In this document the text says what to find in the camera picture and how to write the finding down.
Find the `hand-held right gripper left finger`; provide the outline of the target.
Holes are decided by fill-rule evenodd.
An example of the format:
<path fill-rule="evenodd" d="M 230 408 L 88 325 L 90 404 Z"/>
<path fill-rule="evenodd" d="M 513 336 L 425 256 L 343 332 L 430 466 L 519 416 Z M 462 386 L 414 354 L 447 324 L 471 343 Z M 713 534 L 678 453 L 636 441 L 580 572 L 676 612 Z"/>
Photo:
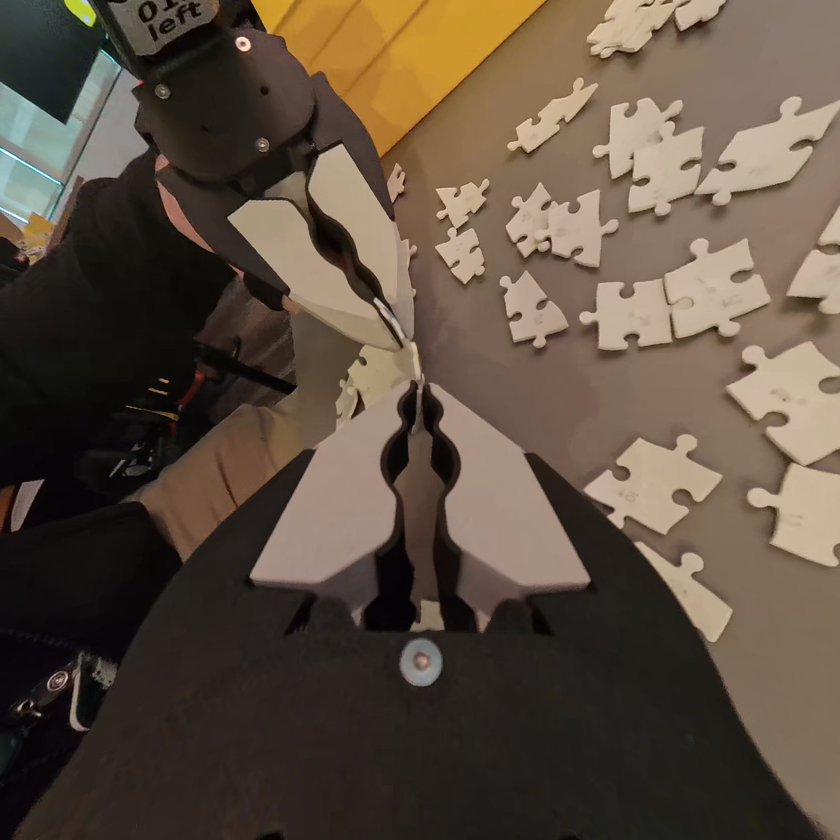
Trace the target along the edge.
<path fill-rule="evenodd" d="M 396 478 L 421 388 L 399 384 L 308 451 L 250 582 L 340 599 L 367 627 L 410 627 L 414 568 Z"/>

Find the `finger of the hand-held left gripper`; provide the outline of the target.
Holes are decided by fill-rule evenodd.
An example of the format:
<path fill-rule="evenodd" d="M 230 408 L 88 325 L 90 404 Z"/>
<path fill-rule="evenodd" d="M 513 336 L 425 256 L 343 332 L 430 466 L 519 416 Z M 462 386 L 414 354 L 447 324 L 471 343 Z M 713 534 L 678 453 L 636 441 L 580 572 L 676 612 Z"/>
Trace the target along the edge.
<path fill-rule="evenodd" d="M 414 337 L 414 303 L 403 241 L 393 211 L 381 203 L 350 152 L 341 144 L 320 153 L 307 178 L 308 206 L 318 228 L 347 260 L 355 293 L 385 310 L 400 343 Z"/>
<path fill-rule="evenodd" d="M 300 310 L 357 343 L 396 352 L 406 335 L 385 303 L 352 289 L 344 272 L 312 239 L 308 220 L 291 200 L 249 200 L 228 221 L 288 288 Z"/>

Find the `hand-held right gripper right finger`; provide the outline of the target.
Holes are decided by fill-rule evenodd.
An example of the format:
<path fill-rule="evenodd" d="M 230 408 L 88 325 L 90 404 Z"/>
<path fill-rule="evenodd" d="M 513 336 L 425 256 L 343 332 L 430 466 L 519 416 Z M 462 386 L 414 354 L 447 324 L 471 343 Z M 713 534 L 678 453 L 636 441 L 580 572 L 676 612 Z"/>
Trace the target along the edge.
<path fill-rule="evenodd" d="M 434 569 L 445 624 L 499 604 L 585 589 L 591 576 L 524 450 L 440 385 L 425 386 L 431 462 L 444 483 Z"/>

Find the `assembled white puzzle section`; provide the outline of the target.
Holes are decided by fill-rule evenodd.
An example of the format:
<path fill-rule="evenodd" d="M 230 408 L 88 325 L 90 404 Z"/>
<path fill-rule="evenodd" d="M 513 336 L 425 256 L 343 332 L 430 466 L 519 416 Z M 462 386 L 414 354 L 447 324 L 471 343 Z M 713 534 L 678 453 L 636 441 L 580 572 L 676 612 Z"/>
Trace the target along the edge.
<path fill-rule="evenodd" d="M 397 338 L 402 342 L 398 351 L 376 349 L 364 345 L 356 361 L 340 381 L 341 394 L 335 403 L 336 424 L 339 430 L 365 408 L 379 402 L 388 392 L 398 385 L 414 382 L 417 385 L 416 419 L 411 427 L 415 434 L 422 424 L 422 402 L 425 377 L 422 369 L 417 344 L 408 339 L 391 310 L 379 299 L 374 299 L 375 306 L 392 326 Z"/>

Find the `person's left forearm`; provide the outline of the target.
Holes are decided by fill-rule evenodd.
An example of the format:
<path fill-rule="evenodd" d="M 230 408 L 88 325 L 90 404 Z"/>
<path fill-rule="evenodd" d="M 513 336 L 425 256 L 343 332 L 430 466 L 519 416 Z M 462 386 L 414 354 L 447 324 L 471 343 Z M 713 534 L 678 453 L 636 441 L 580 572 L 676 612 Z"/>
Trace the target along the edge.
<path fill-rule="evenodd" d="M 147 150 L 80 190 L 60 244 L 1 294 L 2 486 L 46 477 L 193 340 L 234 270 L 179 232 Z"/>

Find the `scattered loose white puzzle pieces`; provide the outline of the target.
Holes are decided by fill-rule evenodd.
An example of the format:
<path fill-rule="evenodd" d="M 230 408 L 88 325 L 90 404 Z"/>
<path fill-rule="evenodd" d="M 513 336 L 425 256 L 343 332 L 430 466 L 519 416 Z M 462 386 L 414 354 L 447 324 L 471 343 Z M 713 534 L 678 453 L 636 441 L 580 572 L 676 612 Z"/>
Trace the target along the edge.
<path fill-rule="evenodd" d="M 788 474 L 823 481 L 809 465 L 838 450 L 838 395 L 822 389 L 838 366 L 810 340 L 775 356 L 739 349 L 743 317 L 769 317 L 770 253 L 756 270 L 752 251 L 770 234 L 758 222 L 747 234 L 727 210 L 760 191 L 786 201 L 773 251 L 813 215 L 793 209 L 802 189 L 790 183 L 825 133 L 838 163 L 838 2 L 731 2 L 720 24 L 710 11 L 678 2 L 677 16 L 696 20 L 694 45 L 681 29 L 648 69 L 625 60 L 603 72 L 562 150 L 530 164 L 521 140 L 502 152 L 498 117 L 458 95 L 434 119 L 428 162 L 419 133 L 395 156 L 408 170 L 404 218 L 444 175 L 490 174 L 466 252 L 486 248 L 479 295 L 453 280 L 437 292 L 429 248 L 415 262 L 427 378 L 524 452 L 542 429 L 551 454 L 590 466 L 595 444 L 609 455 L 613 438 L 635 437 L 616 457 L 622 474 L 605 469 L 572 500 L 594 514 L 596 537 L 629 550 L 620 572 L 640 571 L 690 637 L 716 642 L 732 609 L 696 580 L 701 557 L 672 563 L 622 528 L 665 536 L 689 512 L 675 494 L 699 503 L 719 486 L 723 462 L 692 454 L 697 434 L 719 450 L 728 435 L 686 423 L 723 392 L 754 419 L 784 417 L 770 432 Z"/>

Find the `person's left hand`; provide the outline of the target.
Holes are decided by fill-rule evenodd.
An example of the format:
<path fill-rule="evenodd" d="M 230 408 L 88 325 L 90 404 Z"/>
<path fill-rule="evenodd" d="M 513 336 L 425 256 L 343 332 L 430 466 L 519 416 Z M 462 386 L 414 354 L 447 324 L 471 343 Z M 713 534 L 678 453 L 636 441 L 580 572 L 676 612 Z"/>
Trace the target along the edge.
<path fill-rule="evenodd" d="M 175 229 L 184 237 L 188 238 L 195 245 L 205 250 L 208 253 L 214 254 L 213 248 L 204 240 L 204 238 L 195 230 L 184 215 L 179 203 L 175 197 L 168 192 L 168 190 L 157 182 L 159 194 L 161 196 L 161 203 L 163 205 L 166 216 Z"/>

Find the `yellow plastic bin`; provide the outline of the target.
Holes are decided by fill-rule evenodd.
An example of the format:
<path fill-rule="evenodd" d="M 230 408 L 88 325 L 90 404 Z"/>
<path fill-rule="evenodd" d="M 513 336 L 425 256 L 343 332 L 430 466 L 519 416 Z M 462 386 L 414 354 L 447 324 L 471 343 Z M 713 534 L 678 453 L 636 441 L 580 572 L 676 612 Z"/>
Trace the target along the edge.
<path fill-rule="evenodd" d="M 323 73 L 384 156 L 543 1 L 254 1 L 309 74 Z"/>

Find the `black wall monitor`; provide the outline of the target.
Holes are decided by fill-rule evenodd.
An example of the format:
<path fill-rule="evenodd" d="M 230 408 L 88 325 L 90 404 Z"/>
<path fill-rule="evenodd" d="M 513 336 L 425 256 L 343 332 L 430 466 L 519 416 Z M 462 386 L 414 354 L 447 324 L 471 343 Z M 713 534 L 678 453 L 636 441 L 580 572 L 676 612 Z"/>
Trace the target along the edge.
<path fill-rule="evenodd" d="M 66 123 L 106 39 L 87 1 L 2 1 L 1 82 Z"/>

